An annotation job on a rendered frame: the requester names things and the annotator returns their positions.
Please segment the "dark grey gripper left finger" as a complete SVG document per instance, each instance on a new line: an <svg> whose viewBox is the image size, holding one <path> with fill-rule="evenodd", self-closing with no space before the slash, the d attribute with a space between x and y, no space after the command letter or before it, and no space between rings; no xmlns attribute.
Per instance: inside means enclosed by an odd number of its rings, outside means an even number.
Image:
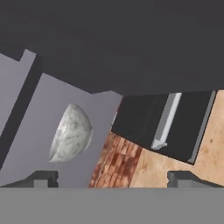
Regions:
<svg viewBox="0 0 224 224"><path fill-rule="evenodd" d="M57 171L35 171L27 178L2 185L2 188L58 188Z"/></svg>

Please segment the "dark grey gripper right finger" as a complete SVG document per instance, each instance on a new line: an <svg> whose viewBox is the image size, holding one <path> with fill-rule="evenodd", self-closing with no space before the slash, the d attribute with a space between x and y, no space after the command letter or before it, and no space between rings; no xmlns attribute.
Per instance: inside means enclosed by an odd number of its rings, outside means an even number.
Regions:
<svg viewBox="0 0 224 224"><path fill-rule="evenodd" d="M213 182L201 179L190 171L168 171L167 178L167 187L172 188L224 188L224 185L218 185Z"/></svg>

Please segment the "black cabinet door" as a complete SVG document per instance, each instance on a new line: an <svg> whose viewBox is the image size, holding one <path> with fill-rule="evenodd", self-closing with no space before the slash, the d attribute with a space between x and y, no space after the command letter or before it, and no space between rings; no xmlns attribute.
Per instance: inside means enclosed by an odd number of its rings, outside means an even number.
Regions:
<svg viewBox="0 0 224 224"><path fill-rule="evenodd" d="M194 164L215 96L214 91L185 93L174 116L168 144L157 152ZM124 97L111 131L150 150L167 99L167 94Z"/></svg>

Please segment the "grey marbled bowl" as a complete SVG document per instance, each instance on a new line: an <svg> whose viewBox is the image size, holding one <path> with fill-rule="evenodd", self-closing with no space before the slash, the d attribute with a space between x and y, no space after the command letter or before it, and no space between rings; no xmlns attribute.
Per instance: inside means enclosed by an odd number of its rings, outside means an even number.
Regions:
<svg viewBox="0 0 224 224"><path fill-rule="evenodd" d="M93 127L85 111L69 104L64 112L49 152L49 162L66 162L85 151L91 143Z"/></svg>

